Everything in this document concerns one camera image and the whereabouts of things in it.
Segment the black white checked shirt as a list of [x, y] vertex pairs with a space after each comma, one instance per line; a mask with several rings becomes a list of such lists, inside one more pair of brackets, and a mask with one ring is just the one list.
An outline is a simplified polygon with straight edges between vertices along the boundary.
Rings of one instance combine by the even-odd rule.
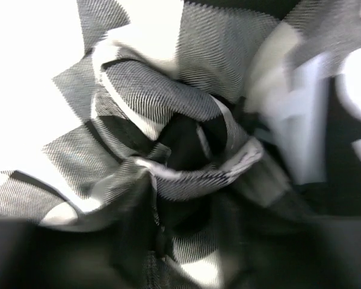
[[0, 1], [0, 288], [361, 288], [361, 1]]

